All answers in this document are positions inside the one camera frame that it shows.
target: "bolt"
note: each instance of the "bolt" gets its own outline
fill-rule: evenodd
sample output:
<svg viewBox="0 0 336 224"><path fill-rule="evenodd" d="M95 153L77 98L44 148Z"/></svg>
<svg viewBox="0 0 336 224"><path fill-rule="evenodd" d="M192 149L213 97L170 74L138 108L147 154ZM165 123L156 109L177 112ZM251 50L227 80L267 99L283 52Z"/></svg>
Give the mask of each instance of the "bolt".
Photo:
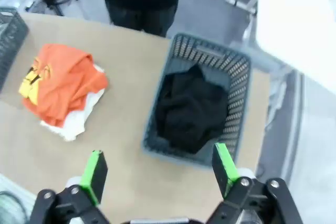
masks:
<svg viewBox="0 0 336 224"><path fill-rule="evenodd" d="M71 194L76 194L78 192L79 192L78 187L75 187L71 190Z"/></svg>
<svg viewBox="0 0 336 224"><path fill-rule="evenodd" d="M245 178L243 178L243 179L240 181L240 183L241 183L243 186L248 186L248 185L250 184L250 182L249 182L247 179L245 179Z"/></svg>
<svg viewBox="0 0 336 224"><path fill-rule="evenodd" d="M278 188L279 187L279 183L276 180L272 180L271 181L271 186L274 188Z"/></svg>
<svg viewBox="0 0 336 224"><path fill-rule="evenodd" d="M49 199L50 197L51 197L51 193L46 193L46 194L44 194L44 196L43 196L45 199Z"/></svg>

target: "gray bin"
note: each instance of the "gray bin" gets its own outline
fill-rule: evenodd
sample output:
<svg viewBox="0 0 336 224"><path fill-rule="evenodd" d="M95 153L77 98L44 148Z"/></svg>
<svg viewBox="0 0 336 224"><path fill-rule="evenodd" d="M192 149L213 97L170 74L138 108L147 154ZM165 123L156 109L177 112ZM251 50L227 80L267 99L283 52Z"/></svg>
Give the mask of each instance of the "gray bin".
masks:
<svg viewBox="0 0 336 224"><path fill-rule="evenodd" d="M28 27L15 8L0 7L0 91L28 33Z"/></svg>
<svg viewBox="0 0 336 224"><path fill-rule="evenodd" d="M207 142L196 154L189 154L171 148L166 139L158 136L155 108L165 75L184 72L194 64L201 67L207 81L228 91L228 110L223 134ZM211 167L213 145L223 142L235 161L247 110L250 73L247 55L191 35L175 35L145 129L143 148L152 154Z"/></svg>

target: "orange cloth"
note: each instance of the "orange cloth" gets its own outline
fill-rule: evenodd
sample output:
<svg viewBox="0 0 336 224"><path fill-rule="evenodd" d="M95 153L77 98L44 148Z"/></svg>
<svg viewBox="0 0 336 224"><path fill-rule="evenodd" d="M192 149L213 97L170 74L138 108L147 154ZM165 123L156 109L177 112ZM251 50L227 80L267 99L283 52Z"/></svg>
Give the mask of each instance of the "orange cloth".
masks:
<svg viewBox="0 0 336 224"><path fill-rule="evenodd" d="M94 68L91 54L60 44L44 45L30 70L22 84L31 85L30 93L23 94L23 104L58 127L69 112L85 108L88 92L97 93L108 85L105 74ZM34 75L38 77L32 82L29 78Z"/></svg>

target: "beige tabletop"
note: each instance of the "beige tabletop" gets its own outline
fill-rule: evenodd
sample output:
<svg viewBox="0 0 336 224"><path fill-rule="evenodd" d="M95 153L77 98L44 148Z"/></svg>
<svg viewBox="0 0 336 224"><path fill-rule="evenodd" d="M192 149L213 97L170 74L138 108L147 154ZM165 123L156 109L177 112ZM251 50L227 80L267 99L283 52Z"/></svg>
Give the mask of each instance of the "beige tabletop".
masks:
<svg viewBox="0 0 336 224"><path fill-rule="evenodd" d="M92 150L103 150L109 171L101 209L111 223L180 216L206 220L221 200L212 170L171 163L141 149L169 40L84 20L22 16L30 31L0 94L0 173L34 194L44 188L61 191L68 178L81 175ZM45 43L90 52L110 82L74 142L41 127L17 93ZM254 70L238 167L256 169L268 93L269 75Z"/></svg>

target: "laundry basket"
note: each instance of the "laundry basket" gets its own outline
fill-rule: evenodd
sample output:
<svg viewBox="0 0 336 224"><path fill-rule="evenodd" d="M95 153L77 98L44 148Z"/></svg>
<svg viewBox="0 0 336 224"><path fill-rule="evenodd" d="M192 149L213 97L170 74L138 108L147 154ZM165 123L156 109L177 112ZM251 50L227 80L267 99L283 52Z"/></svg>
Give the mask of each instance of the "laundry basket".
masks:
<svg viewBox="0 0 336 224"><path fill-rule="evenodd" d="M158 136L155 108L165 75L187 71L195 64L200 66L207 81L228 91L228 108L223 134L208 141L196 154L190 154L170 147L168 140ZM251 62L247 55L191 35L177 34L172 40L145 129L143 148L152 154L211 167L213 145L223 142L235 161L247 110L250 73Z"/></svg>
<svg viewBox="0 0 336 224"><path fill-rule="evenodd" d="M28 27L15 8L0 7L0 91Z"/></svg>

